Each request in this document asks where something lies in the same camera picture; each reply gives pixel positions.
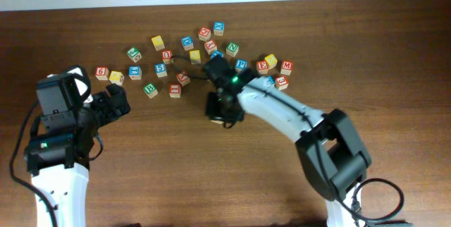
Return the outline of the yellow S wooden block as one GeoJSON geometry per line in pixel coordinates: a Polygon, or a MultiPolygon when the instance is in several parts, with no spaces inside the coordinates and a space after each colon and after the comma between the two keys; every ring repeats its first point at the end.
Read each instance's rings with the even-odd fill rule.
{"type": "Polygon", "coordinates": [[[224,124],[224,122],[220,120],[210,120],[210,121],[217,124],[224,124]]]}

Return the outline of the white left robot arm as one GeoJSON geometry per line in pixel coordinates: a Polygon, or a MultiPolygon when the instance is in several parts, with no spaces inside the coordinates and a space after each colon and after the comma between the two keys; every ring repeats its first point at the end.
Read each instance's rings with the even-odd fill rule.
{"type": "Polygon", "coordinates": [[[42,114],[30,128],[24,150],[32,187],[37,189],[38,226],[86,224],[85,201],[90,152],[103,141],[98,130],[130,112],[125,89],[117,84],[91,93],[87,72],[72,66],[37,82],[42,114]]]}

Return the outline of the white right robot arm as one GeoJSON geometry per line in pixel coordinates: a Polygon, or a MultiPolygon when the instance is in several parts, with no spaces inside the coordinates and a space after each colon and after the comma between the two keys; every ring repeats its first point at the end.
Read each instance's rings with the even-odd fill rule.
{"type": "Polygon", "coordinates": [[[326,114],[308,107],[267,77],[249,68],[236,72],[221,57],[208,61],[204,71],[217,89],[209,95],[210,119],[234,125],[251,114],[272,125],[295,144],[309,184],[326,201],[328,226],[361,222],[350,209],[371,157],[343,111],[326,114]]]}

